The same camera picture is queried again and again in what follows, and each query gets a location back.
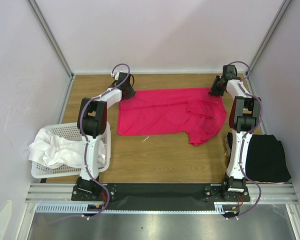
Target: white cloth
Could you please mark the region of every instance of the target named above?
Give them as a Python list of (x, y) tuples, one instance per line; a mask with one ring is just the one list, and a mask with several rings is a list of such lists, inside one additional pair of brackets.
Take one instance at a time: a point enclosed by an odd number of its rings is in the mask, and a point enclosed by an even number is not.
[[(67, 140), (42, 128), (29, 146), (29, 160), (50, 169), (56, 169), (62, 165), (80, 169), (83, 164), (84, 147), (82, 141)], [(106, 148), (102, 141), (99, 143), (99, 153), (101, 154), (98, 157), (98, 166), (104, 167)]]

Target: red cloth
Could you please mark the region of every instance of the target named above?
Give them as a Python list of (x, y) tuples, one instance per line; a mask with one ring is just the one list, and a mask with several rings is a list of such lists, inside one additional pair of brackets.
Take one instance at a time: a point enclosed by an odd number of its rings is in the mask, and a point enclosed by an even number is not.
[(155, 135), (186, 132), (192, 145), (217, 135), (227, 117), (222, 98), (210, 88), (137, 91), (120, 102), (118, 134)]

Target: black mounting plate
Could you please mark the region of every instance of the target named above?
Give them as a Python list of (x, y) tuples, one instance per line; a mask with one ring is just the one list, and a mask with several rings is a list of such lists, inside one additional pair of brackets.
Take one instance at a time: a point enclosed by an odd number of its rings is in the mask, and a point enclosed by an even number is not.
[(247, 186), (244, 188), (243, 192), (226, 191), (222, 194), (220, 185), (205, 185), (203, 192), (205, 195), (204, 200), (208, 203), (237, 202), (237, 196), (241, 196), (242, 200), (245, 203), (250, 202), (250, 196)]
[[(115, 184), (107, 184), (104, 187), (108, 189), (110, 193), (110, 202), (114, 201), (116, 198), (117, 188)], [(72, 201), (82, 201), (82, 202), (90, 202), (90, 201), (103, 201), (103, 197), (100, 194), (96, 194), (95, 192), (89, 192), (82, 189), (79, 189), (78, 185), (74, 185), (72, 190)]]

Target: white wall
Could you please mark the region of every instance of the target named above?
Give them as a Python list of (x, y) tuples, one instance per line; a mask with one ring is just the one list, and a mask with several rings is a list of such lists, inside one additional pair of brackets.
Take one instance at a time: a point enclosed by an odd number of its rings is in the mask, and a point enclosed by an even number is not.
[(69, 77), (27, 1), (0, 0), (0, 207), (12, 200), (13, 239), (31, 177), (28, 145), (55, 124)]
[(282, 140), (300, 202), (300, 0), (292, 1), (251, 80), (270, 133)]
[(139, 73), (250, 63), (282, 1), (37, 0), (75, 73), (108, 73), (121, 62)]

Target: metal floor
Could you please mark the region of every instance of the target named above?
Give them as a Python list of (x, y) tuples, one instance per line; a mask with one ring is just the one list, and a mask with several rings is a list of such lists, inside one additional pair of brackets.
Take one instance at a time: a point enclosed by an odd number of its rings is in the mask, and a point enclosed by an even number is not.
[[(241, 212), (251, 205), (241, 207)], [(295, 240), (286, 205), (258, 205), (239, 220), (207, 214), (103, 213), (85, 220), (36, 213), (28, 240)]]

